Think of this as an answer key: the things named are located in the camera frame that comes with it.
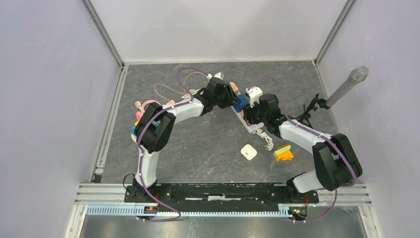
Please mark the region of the blue cube plug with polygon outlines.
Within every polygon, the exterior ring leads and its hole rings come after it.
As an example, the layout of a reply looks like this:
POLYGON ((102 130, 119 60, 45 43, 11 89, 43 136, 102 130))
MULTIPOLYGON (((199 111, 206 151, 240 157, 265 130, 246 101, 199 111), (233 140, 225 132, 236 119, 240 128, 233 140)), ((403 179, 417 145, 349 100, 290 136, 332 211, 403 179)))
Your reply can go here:
POLYGON ((241 112, 241 111, 242 111, 242 109, 243 109, 246 105, 248 105, 248 104, 249 104, 249 100, 248 100, 248 98, 247 98, 247 96, 246 96, 245 94, 239 94, 237 97, 239 98, 240 102, 239 102, 239 103, 237 103, 237 104, 235 104, 235 105, 233 105, 233 108, 235 109, 235 111, 236 111, 237 113, 239 113, 239 112, 241 112))

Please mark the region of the beige dragon cube plug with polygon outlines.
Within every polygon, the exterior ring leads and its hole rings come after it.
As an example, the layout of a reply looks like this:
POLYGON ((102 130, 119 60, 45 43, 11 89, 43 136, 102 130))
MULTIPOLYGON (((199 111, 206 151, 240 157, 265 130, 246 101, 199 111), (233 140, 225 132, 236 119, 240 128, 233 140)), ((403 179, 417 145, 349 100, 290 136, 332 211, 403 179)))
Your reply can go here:
POLYGON ((231 89, 232 89, 232 91, 235 95, 240 94, 239 88, 237 87, 237 85, 234 82, 230 82, 229 85, 230 85, 230 87, 231 87, 231 89))

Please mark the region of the white power strip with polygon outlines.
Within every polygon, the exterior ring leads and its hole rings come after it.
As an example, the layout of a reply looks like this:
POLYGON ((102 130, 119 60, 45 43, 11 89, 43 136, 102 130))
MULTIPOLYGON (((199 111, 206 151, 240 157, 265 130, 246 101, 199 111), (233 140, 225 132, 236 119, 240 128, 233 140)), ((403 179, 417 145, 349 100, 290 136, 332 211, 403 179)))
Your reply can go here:
POLYGON ((234 111, 235 115, 238 117, 239 121, 242 123, 242 125, 245 127, 248 133, 255 133, 257 130, 262 129, 264 127, 263 123, 249 124, 248 122, 246 122, 243 110, 237 113, 233 106, 231 106, 231 109, 234 111))

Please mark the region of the white cube plug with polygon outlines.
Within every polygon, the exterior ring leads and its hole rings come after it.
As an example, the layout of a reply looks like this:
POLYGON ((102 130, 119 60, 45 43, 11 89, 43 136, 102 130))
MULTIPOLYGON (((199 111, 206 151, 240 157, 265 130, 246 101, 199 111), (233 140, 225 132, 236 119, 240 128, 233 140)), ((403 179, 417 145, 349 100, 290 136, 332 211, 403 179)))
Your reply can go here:
POLYGON ((242 147, 240 153, 248 161, 251 161, 258 154, 257 150, 250 144, 246 144, 242 147))

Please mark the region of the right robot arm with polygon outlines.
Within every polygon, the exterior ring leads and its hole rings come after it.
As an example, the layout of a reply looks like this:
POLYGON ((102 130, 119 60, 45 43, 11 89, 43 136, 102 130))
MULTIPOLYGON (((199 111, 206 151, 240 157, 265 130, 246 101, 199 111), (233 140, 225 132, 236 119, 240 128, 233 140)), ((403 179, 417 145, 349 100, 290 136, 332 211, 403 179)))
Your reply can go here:
POLYGON ((261 122, 269 133, 293 142, 313 156, 314 170, 288 180, 286 196, 290 201, 301 201, 311 190, 333 191, 341 186, 353 186, 362 175, 362 166, 346 135, 321 133, 291 119, 281 112, 274 94, 245 95, 249 100, 243 107, 247 123, 261 122))

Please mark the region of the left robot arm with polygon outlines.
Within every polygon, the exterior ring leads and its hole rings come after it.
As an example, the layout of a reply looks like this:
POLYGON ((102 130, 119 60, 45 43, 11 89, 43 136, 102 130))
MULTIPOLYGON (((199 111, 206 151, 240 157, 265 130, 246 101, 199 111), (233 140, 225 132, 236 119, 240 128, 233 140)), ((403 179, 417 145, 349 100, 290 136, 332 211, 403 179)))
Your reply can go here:
POLYGON ((159 152, 167 145, 175 124, 184 120, 203 116, 213 110, 231 107, 240 102, 229 83, 212 78, 207 87, 200 89, 189 100, 173 105, 161 106, 152 103, 134 132, 139 148, 138 169, 135 175, 138 184, 137 196, 150 202, 156 195, 156 168, 159 152))

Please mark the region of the yellow orange toy bricks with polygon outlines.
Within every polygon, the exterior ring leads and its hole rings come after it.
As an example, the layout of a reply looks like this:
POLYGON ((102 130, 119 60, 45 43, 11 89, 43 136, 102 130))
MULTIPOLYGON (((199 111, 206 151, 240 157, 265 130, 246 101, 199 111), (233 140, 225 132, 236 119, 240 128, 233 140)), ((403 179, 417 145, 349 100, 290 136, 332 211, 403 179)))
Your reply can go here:
POLYGON ((276 148, 273 155, 277 161, 288 161, 294 158, 294 155, 291 152, 291 145, 289 143, 276 148))

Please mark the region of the teal usb power strip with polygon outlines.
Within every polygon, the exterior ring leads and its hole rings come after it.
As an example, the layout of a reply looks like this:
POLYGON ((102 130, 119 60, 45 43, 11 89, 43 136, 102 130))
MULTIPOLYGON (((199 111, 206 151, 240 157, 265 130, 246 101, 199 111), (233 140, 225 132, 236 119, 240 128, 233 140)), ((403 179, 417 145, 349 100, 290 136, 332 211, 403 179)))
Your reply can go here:
POLYGON ((151 128, 157 128, 160 124, 160 120, 153 120, 150 127, 151 128))

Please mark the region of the pink shape sorter toy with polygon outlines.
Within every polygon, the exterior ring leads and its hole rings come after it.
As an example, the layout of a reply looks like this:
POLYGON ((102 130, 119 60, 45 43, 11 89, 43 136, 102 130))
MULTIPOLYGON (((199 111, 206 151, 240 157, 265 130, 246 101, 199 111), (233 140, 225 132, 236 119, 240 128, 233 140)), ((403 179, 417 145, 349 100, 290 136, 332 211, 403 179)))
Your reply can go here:
POLYGON ((135 128, 136 128, 137 124, 140 122, 140 119, 142 118, 143 114, 144 113, 141 112, 141 111, 136 112, 136 114, 135 114, 136 122, 131 127, 131 138, 135 143, 137 143, 137 135, 136 135, 136 132, 135 132, 135 128))

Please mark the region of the grey microphone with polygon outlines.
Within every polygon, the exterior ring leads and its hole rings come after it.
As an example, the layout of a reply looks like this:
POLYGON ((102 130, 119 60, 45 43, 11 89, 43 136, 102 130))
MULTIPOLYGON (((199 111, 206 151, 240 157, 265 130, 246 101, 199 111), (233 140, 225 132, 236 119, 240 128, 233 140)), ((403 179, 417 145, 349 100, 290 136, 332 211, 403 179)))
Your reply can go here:
POLYGON ((348 78, 326 100, 325 102, 326 106, 328 108, 331 108, 357 84, 364 82, 368 75, 369 75, 369 68, 366 66, 361 65, 353 69, 350 72, 348 78))

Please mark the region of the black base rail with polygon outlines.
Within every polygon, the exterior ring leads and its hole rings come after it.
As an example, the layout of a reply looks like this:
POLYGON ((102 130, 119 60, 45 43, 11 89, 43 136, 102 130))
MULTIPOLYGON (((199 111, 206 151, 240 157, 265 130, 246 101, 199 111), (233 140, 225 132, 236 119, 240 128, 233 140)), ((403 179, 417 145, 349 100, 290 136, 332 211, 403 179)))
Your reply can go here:
POLYGON ((126 187, 124 201, 166 204, 154 211, 171 212, 274 212, 279 204, 316 204, 314 190, 298 193, 286 183, 154 183, 146 193, 136 181, 126 187))

